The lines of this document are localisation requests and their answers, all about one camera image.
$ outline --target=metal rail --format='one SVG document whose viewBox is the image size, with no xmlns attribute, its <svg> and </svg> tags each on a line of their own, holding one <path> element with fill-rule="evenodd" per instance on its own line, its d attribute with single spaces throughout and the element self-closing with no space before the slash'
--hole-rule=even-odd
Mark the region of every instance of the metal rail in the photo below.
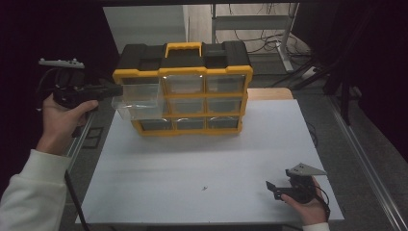
<svg viewBox="0 0 408 231">
<path fill-rule="evenodd" d="M 82 143 L 84 142 L 85 137 L 87 136 L 88 130 L 90 126 L 92 125 L 93 119 L 95 118 L 96 113 L 95 112 L 90 112 L 89 117 L 87 119 L 87 124 L 85 124 L 83 131 L 81 133 L 81 136 L 78 138 L 75 138 L 72 144 L 69 146 L 69 149 L 66 153 L 66 157 L 71 158 L 71 163 L 69 164 L 69 167 L 67 169 L 68 172 L 72 170 L 72 167 L 75 164 L 75 160 L 78 156 L 79 150 L 81 149 Z"/>
<path fill-rule="evenodd" d="M 354 134 L 352 128 L 348 126 L 342 116 L 340 115 L 339 105 L 336 101 L 335 96 L 328 97 L 329 104 L 331 105 L 333 115 L 335 116 L 337 122 L 339 123 L 345 138 L 347 139 L 348 144 L 352 148 L 357 161 L 359 162 L 363 172 L 366 174 L 367 179 L 371 185 L 371 188 L 380 202 L 386 216 L 388 217 L 391 225 L 395 231 L 407 231 L 408 227 L 406 222 L 402 218 L 402 215 L 394 203 L 393 198 L 391 197 L 389 191 L 383 184 L 381 178 L 378 176 L 374 166 L 371 164 L 369 157 L 366 154 L 366 151 L 359 143 L 356 135 Z"/>
</svg>

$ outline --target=hand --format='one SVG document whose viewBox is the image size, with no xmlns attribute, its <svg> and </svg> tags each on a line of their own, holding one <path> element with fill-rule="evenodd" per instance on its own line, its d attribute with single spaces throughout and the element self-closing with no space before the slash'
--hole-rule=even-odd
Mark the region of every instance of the hand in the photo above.
<svg viewBox="0 0 408 231">
<path fill-rule="evenodd" d="M 315 177 L 313 177 L 313 181 L 315 182 L 315 186 L 320 187 Z M 318 188 L 316 188 L 316 193 L 322 198 L 321 191 Z M 316 199 L 313 199 L 307 204 L 300 204 L 286 194 L 282 194 L 281 198 L 300 213 L 304 225 L 326 222 L 326 214 L 323 206 Z"/>
<path fill-rule="evenodd" d="M 77 126 L 86 123 L 85 113 L 96 108 L 98 101 L 91 100 L 69 110 L 57 104 L 53 94 L 42 103 L 43 132 L 37 144 L 37 151 L 63 155 L 71 142 L 71 134 Z"/>
</svg>

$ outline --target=white cloth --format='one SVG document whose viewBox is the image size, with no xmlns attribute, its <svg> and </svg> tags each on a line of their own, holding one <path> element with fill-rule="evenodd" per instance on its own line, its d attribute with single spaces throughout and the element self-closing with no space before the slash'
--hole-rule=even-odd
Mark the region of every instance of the white cloth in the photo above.
<svg viewBox="0 0 408 231">
<path fill-rule="evenodd" d="M 0 230 L 59 230 L 64 211 L 64 173 L 70 158 L 31 150 L 0 202 Z"/>
<path fill-rule="evenodd" d="M 303 226 L 303 231 L 329 231 L 328 223 L 319 223 L 313 225 Z"/>
</svg>

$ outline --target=black device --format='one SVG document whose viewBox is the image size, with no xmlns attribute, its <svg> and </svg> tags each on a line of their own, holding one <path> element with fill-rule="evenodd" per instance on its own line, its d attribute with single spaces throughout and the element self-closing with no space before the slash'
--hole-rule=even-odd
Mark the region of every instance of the black device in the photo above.
<svg viewBox="0 0 408 231">
<path fill-rule="evenodd" d="M 312 176 L 294 175 L 289 173 L 288 169 L 286 169 L 286 175 L 290 177 L 291 188 L 277 188 L 267 181 L 267 188 L 273 192 L 276 200 L 282 200 L 281 195 L 286 194 L 301 204 L 307 204 L 316 197 L 316 188 Z"/>
<path fill-rule="evenodd" d="M 46 61 L 41 59 L 39 64 L 55 66 L 48 69 L 42 76 L 37 88 L 37 109 L 42 108 L 42 101 L 52 92 L 54 101 L 59 105 L 73 109 L 81 103 L 123 94 L 121 85 L 99 79 L 100 85 L 86 84 L 86 72 L 82 63 L 72 61 Z M 77 127 L 72 137 L 79 137 L 81 128 Z"/>
<path fill-rule="evenodd" d="M 278 188 L 267 181 L 268 190 L 273 192 L 276 200 L 282 200 L 282 194 L 286 194 L 301 204 L 307 204 L 316 199 L 324 209 L 326 220 L 330 217 L 328 206 L 328 196 L 321 188 L 315 185 L 312 175 L 325 175 L 326 172 L 304 164 L 299 164 L 291 169 L 286 169 L 286 175 L 290 177 L 290 188 Z M 321 190 L 327 197 L 327 203 L 318 195 L 317 190 Z"/>
</svg>

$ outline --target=white surface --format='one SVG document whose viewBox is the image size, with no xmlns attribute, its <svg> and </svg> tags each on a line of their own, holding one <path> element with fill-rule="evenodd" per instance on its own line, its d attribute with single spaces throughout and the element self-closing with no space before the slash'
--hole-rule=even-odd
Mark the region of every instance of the white surface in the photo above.
<svg viewBox="0 0 408 231">
<path fill-rule="evenodd" d="M 89 223 L 299 220 L 265 183 L 288 187 L 285 169 L 299 163 L 323 169 L 295 100 L 248 101 L 234 136 L 141 137 L 116 113 L 83 209 Z M 344 219 L 327 177 L 317 179 L 330 218 Z"/>
</svg>

